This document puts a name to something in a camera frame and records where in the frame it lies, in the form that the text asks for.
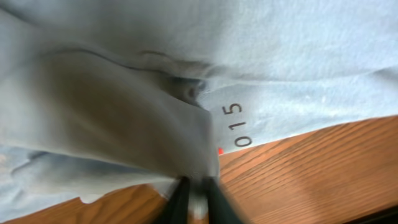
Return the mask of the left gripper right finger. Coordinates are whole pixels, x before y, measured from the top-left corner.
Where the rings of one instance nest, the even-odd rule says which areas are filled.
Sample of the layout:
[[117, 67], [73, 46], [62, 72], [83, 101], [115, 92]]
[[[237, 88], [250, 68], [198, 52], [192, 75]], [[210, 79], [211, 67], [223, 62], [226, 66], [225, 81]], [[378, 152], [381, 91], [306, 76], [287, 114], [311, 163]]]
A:
[[207, 197], [209, 224], [244, 224], [214, 178], [205, 177], [203, 188]]

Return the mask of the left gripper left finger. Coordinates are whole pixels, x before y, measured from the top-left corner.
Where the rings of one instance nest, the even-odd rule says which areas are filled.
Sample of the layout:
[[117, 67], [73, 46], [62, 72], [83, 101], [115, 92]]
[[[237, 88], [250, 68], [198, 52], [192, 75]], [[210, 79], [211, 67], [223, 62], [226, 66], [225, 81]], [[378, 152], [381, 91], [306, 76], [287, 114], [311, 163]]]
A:
[[182, 177], [170, 200], [155, 218], [152, 224], [187, 224], [190, 179]]

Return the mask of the light blue printed t-shirt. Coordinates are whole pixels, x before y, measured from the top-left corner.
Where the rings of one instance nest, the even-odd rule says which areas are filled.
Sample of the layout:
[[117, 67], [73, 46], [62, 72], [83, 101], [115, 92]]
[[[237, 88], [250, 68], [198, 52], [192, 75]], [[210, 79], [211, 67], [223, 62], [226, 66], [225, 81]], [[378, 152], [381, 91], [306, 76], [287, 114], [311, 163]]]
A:
[[2, 1], [1, 221], [397, 114], [397, 2]]

